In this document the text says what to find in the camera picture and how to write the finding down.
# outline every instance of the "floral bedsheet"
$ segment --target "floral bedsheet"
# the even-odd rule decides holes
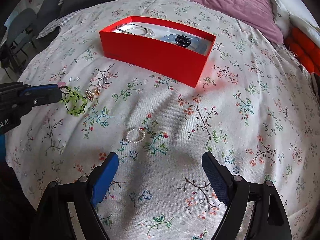
[[[129,15],[217,36],[195,89],[103,56],[98,31]],[[288,51],[191,1],[119,0],[77,14],[20,81],[65,82],[84,94],[104,77],[101,95],[80,117],[61,103],[36,107],[7,134],[7,162],[35,208],[50,181],[73,182],[116,152],[119,169],[96,208],[111,239],[208,240],[226,209],[201,167],[209,150],[249,182],[273,181],[293,239],[302,239],[319,201],[320,118],[311,84]],[[134,127],[146,132],[139,144],[124,140]]]

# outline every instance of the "green beaded bracelet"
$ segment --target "green beaded bracelet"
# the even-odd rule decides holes
[[[79,116],[80,114],[84,113],[84,109],[88,103],[87,98],[82,96],[79,92],[72,90],[71,87],[60,87],[61,89],[66,89],[67,91],[62,92],[65,96],[65,98],[61,99],[60,102],[64,103],[66,108],[67,108],[67,113],[74,115],[74,116]],[[77,107],[78,102],[82,101],[82,105]]]

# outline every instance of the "open box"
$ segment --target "open box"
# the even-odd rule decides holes
[[[207,49],[203,54],[173,43],[158,40],[154,37],[143,37],[119,32],[116,27],[128,23],[138,23],[144,27],[152,27],[159,33],[176,33],[196,36],[205,40]],[[195,88],[203,71],[204,65],[212,50],[215,35],[199,29],[172,21],[129,16],[100,32],[100,38],[105,57],[113,58],[133,65],[137,65],[161,75],[173,78],[190,87]]]

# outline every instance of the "chair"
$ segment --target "chair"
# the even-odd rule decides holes
[[[4,37],[6,31],[7,31],[6,26],[3,26],[0,29],[0,41]],[[0,47],[0,68],[3,68],[4,71],[7,73],[8,77],[13,81],[13,79],[10,77],[7,71],[7,68],[10,68],[13,72],[19,71],[19,68],[15,61],[10,64],[10,60],[12,60],[12,55],[10,55],[10,50],[7,44],[4,42],[3,44],[1,44],[1,47]]]
[[[8,36],[6,44],[11,48],[12,53],[16,55],[19,51],[23,52],[27,57],[28,55],[22,49],[27,43],[31,42],[32,46],[36,49],[32,38],[34,36],[31,25],[36,20],[36,13],[31,8],[27,8],[19,13],[11,22],[8,28]],[[15,39],[25,31],[25,35],[19,43]]]
[[[53,20],[59,17],[62,7],[61,0],[44,0],[37,13],[37,19],[32,25],[34,36],[39,33]]]

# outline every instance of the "white pearl ring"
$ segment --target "white pearl ring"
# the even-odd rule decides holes
[[[133,140],[129,140],[129,134],[133,131],[140,131],[142,132],[142,138],[140,140],[136,140],[136,141],[133,141]],[[129,143],[140,143],[144,140],[146,136],[146,132],[142,129],[142,128],[132,128],[131,130],[129,130],[129,132],[127,133],[127,136],[126,136],[126,141],[129,142]]]

